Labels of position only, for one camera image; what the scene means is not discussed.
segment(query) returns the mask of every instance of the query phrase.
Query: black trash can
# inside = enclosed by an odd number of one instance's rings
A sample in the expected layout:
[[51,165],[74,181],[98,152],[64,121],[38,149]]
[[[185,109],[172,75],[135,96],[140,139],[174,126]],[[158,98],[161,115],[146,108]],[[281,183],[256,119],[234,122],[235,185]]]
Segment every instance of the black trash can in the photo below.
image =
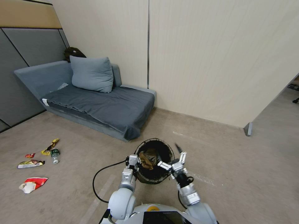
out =
[[[174,160],[174,154],[171,147],[158,138],[151,138],[142,142],[136,149],[135,154],[139,156],[140,152],[147,155],[147,151],[156,152],[160,155],[163,162],[169,163]],[[140,167],[137,172],[137,178],[145,184],[159,184],[169,176],[169,172],[159,166],[153,166],[152,170]]]

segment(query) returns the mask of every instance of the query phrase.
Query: gray wall panel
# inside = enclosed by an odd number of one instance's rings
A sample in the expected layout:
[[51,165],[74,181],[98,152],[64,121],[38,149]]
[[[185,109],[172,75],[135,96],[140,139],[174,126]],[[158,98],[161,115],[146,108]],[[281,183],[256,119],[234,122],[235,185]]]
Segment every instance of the gray wall panel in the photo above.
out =
[[63,42],[64,42],[65,46],[68,48],[68,47],[69,47],[69,42],[68,42],[68,40],[66,39],[66,36],[65,36],[63,30],[59,29],[59,32],[60,32],[60,34],[61,34],[61,37],[62,37],[62,39],[63,39]]
[[2,121],[0,121],[0,131],[3,131],[4,129],[7,129],[7,128],[8,128],[8,126],[5,123],[3,123]]
[[29,66],[64,59],[65,45],[57,29],[3,28]]
[[0,52],[0,118],[7,124],[14,125],[44,108],[14,75],[14,70],[27,65],[1,30]]

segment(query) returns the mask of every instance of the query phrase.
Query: snack wrapper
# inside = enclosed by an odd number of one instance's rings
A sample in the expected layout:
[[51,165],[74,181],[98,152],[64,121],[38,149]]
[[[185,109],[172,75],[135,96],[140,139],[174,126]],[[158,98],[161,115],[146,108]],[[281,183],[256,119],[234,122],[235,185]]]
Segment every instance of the snack wrapper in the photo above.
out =
[[42,151],[41,151],[41,154],[46,155],[46,156],[49,156],[50,153],[51,153],[51,149],[54,148],[54,146],[56,145],[56,143],[57,143],[58,141],[59,141],[59,138],[54,139],[54,140],[52,141],[51,145],[50,145],[48,148],[46,148],[45,150],[42,150]]
[[45,161],[29,160],[29,161],[20,162],[18,165],[18,169],[36,167],[36,166],[41,166],[44,164],[45,164]]
[[19,186],[19,189],[22,190],[25,194],[29,194],[30,192],[42,186],[47,180],[48,178],[46,177],[30,177],[27,178],[25,182]]
[[31,153],[31,154],[27,154],[25,157],[26,157],[26,158],[33,158],[34,155],[35,155],[35,153]]

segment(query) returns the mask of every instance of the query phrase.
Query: trash can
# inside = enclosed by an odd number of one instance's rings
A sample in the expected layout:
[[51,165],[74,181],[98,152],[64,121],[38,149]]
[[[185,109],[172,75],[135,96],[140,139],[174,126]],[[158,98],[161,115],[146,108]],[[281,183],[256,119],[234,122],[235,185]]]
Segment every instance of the trash can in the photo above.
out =
[[137,178],[145,184],[159,184],[169,176],[169,172],[157,166],[159,162],[158,156],[163,162],[169,163],[174,160],[174,154],[171,147],[164,141],[158,138],[151,138],[142,142],[136,149],[135,154],[143,152],[144,155],[153,164],[153,169],[149,170],[140,167],[137,172]]

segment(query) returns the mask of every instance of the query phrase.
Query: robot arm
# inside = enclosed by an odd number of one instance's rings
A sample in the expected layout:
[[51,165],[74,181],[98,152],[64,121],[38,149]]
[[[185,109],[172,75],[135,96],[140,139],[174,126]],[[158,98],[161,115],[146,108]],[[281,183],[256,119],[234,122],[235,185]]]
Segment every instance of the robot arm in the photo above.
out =
[[[184,168],[186,152],[176,145],[181,156],[180,159],[175,159],[169,164],[164,163],[161,158],[158,166],[170,172],[171,177],[177,181],[177,188],[183,203],[187,206],[186,213],[197,219],[200,223],[217,224],[216,217],[209,205],[201,203],[200,197],[194,188],[194,184],[187,177],[187,170]],[[135,218],[132,216],[135,207],[136,198],[133,196],[136,187],[135,173],[138,171],[140,163],[137,155],[130,155],[126,159],[126,168],[122,172],[122,180],[119,189],[115,191],[108,203],[106,210],[100,223],[114,223],[111,220],[113,216],[117,220],[126,221],[127,219]]]
[[177,181],[177,188],[182,202],[187,206],[187,214],[203,223],[217,224],[218,222],[213,211],[208,204],[200,202],[200,197],[194,188],[194,184],[187,177],[187,169],[184,168],[186,152],[183,152],[177,144],[175,145],[181,154],[180,159],[175,159],[170,164],[160,160],[157,165],[169,171],[172,179]]
[[139,163],[137,155],[130,155],[126,160],[126,168],[122,172],[122,179],[119,189],[111,195],[108,203],[108,209],[102,223],[114,223],[111,216],[117,220],[126,220],[133,213],[136,198],[133,195],[136,188],[135,172],[138,171]]

